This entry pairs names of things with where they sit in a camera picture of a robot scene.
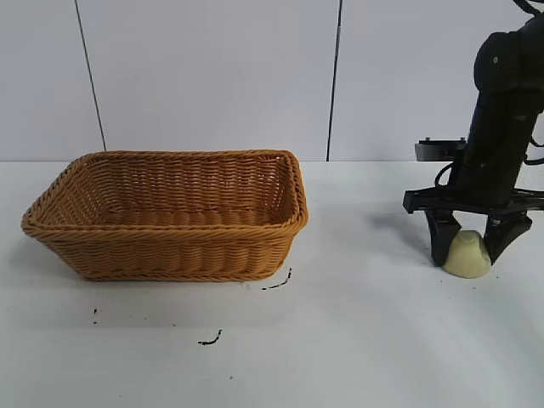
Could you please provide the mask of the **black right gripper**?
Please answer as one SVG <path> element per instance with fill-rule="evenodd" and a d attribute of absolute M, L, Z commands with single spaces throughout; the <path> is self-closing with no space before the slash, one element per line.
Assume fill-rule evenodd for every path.
<path fill-rule="evenodd" d="M 498 215 L 487 218 L 484 233 L 492 265 L 510 244 L 530 230 L 532 219 L 524 211 L 532 209 L 532 192 L 515 187 L 522 166 L 520 161 L 469 169 L 452 162 L 439 170 L 432 186 L 405 192 L 403 208 L 408 213 L 425 210 L 431 258 L 436 266 L 445 264 L 451 243 L 461 229 L 452 211 Z"/>

